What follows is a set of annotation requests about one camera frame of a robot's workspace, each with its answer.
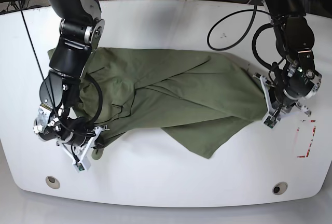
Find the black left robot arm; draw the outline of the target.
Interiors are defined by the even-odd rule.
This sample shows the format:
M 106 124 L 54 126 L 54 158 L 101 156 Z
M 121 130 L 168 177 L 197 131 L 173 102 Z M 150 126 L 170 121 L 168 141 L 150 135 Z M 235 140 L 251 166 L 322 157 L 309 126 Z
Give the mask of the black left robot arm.
M 266 93 L 268 111 L 277 114 L 288 112 L 297 106 L 306 114 L 309 113 L 301 99 L 313 97 L 321 86 L 322 75 L 314 63 L 315 37 L 306 20 L 306 13 L 300 0 L 262 0 L 264 14 L 270 17 L 270 23 L 262 25 L 252 39 L 252 52 L 260 65 L 266 68 L 274 78 L 262 79 L 262 88 Z M 247 29 L 238 41 L 228 46 L 238 45 L 249 33 L 256 14 L 258 0 L 254 0 L 252 17 Z M 280 68 L 279 62 L 272 64 L 264 61 L 258 54 L 256 43 L 259 35 L 267 29 L 273 29 L 276 37 L 276 49 L 285 64 Z

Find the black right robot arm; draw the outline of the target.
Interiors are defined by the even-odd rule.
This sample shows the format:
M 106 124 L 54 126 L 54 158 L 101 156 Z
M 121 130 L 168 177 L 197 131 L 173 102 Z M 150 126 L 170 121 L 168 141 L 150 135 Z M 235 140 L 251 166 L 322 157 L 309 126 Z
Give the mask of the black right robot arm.
M 95 116 L 72 119 L 71 108 L 80 102 L 79 85 L 84 68 L 98 47 L 104 29 L 98 0 L 48 0 L 61 18 L 60 38 L 50 59 L 50 71 L 39 90 L 41 104 L 34 123 L 35 133 L 44 141 L 57 138 L 74 147 L 95 137 Z

